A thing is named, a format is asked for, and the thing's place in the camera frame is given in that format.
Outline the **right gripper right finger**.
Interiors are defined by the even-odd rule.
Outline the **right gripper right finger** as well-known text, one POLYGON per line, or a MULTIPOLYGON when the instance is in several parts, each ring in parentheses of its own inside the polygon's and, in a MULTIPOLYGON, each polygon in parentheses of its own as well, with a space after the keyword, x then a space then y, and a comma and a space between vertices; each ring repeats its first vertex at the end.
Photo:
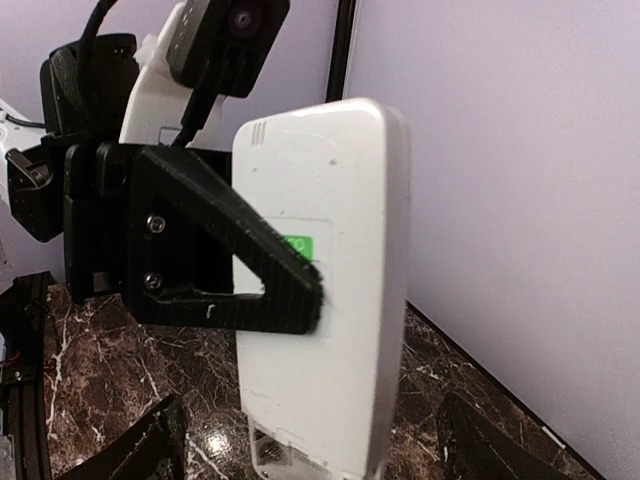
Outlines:
POLYGON ((519 447, 464 399, 444 396, 437 435, 446 479, 560 480, 566 476, 519 447))

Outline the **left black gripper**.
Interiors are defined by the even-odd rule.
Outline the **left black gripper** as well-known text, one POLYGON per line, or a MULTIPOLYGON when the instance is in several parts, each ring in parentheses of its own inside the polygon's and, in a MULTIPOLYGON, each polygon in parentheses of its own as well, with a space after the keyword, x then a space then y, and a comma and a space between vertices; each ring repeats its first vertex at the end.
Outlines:
POLYGON ((77 145, 65 159, 73 300, 118 293, 140 323, 309 335, 322 279, 232 187, 228 152, 77 145))

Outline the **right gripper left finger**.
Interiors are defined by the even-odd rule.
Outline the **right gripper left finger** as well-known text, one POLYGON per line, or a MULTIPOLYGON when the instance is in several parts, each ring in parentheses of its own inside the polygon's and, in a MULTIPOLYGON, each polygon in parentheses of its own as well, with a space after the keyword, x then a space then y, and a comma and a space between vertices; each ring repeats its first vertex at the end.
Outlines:
POLYGON ((183 479, 188 418, 169 395, 101 452, 65 472, 63 479, 183 479))

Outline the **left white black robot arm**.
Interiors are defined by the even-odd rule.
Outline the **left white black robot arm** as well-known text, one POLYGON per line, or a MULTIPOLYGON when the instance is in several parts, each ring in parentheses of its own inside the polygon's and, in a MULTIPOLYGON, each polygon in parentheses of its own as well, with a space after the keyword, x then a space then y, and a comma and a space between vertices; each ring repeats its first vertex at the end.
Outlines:
POLYGON ((36 240, 64 239, 76 303, 118 294, 140 323, 288 335, 312 333, 319 271, 239 194, 219 150, 119 144, 139 68, 129 33, 101 35, 92 72, 107 131, 88 132, 54 68, 73 74, 75 44, 40 70, 44 133, 5 156, 12 216, 36 240))

